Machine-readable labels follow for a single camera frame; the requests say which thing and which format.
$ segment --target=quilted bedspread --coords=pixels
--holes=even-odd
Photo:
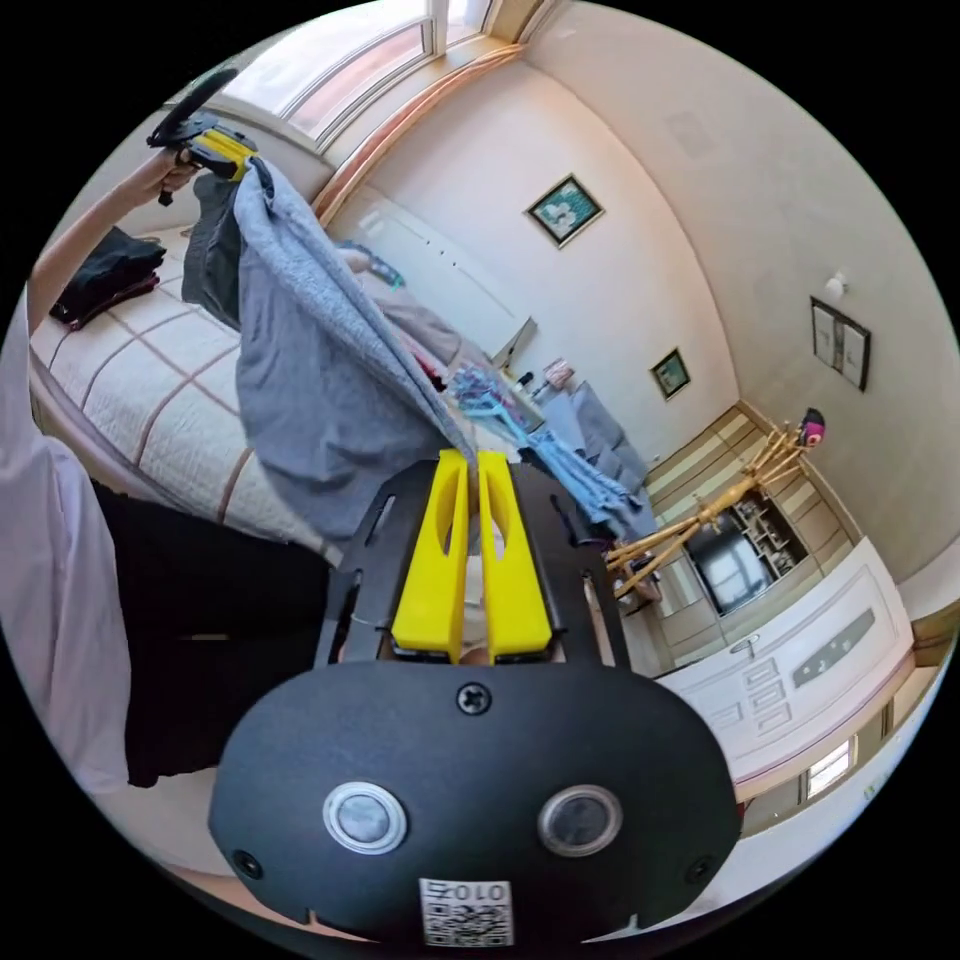
[[[152,235],[167,249],[153,292],[82,330],[47,318],[36,359],[123,465],[192,513],[261,536],[327,548],[274,493],[240,423],[236,331],[180,299],[185,230]],[[485,449],[496,438],[473,437]]]

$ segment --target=picture frame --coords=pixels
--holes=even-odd
[[[813,353],[861,393],[870,373],[870,331],[834,307],[810,298]]]
[[[571,173],[531,204],[526,215],[562,250],[604,212]]]
[[[650,368],[664,400],[672,400],[684,387],[690,385],[690,372],[680,354],[680,348],[671,350],[658,364]]]

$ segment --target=qr code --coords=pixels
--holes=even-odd
[[[424,941],[430,947],[511,947],[510,884],[421,880]]]

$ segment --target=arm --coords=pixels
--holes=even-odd
[[[177,166],[176,154],[164,150],[95,203],[41,255],[27,282],[29,331],[40,326],[67,284],[98,243],[128,213],[156,200],[161,189],[179,190],[196,168]]]

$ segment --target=coat rack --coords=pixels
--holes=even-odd
[[[763,449],[741,471],[742,480],[711,503],[699,503],[694,516],[664,527],[642,540],[611,550],[606,556],[607,570],[615,576],[623,575],[626,578],[615,591],[617,599],[626,596],[641,580],[645,580],[655,570],[670,562],[683,545],[708,524],[719,532],[720,514],[739,503],[751,490],[758,490],[763,496],[769,497],[770,487],[777,481],[793,480],[801,473],[809,476],[805,462],[806,453],[823,440],[825,431],[823,414],[812,407],[796,427],[791,428],[789,422],[784,424],[782,430],[774,427]],[[651,558],[639,570],[633,570],[631,563],[668,541],[672,542],[665,550]]]

